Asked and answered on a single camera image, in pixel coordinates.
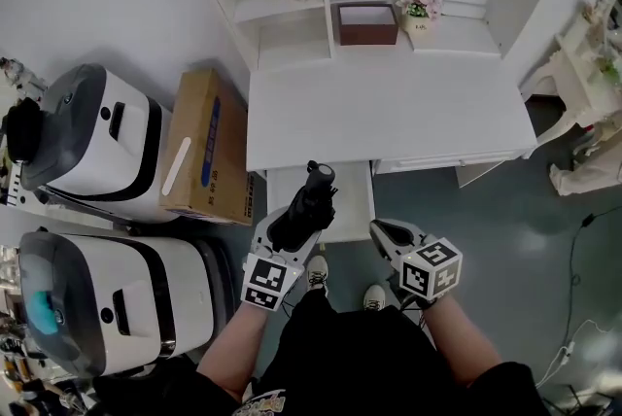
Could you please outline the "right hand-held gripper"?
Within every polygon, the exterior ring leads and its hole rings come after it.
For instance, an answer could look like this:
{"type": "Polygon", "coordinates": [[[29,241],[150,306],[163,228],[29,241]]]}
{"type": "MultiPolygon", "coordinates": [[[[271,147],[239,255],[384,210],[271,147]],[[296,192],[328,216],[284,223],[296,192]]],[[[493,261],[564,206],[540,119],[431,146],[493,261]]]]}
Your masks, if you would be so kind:
{"type": "Polygon", "coordinates": [[[448,239],[395,219],[371,221],[369,234],[381,257],[397,272],[401,290],[437,299],[458,285],[463,253],[448,239]]]}

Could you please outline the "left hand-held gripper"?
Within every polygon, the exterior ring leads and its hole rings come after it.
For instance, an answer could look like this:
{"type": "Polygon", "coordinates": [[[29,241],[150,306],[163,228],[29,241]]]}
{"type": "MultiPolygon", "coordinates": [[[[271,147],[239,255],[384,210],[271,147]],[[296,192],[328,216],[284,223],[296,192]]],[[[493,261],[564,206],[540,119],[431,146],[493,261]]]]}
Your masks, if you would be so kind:
{"type": "Polygon", "coordinates": [[[256,226],[244,262],[240,299],[268,311],[277,311],[291,287],[303,275],[305,264],[322,232],[295,228],[288,207],[281,207],[256,226]]]}

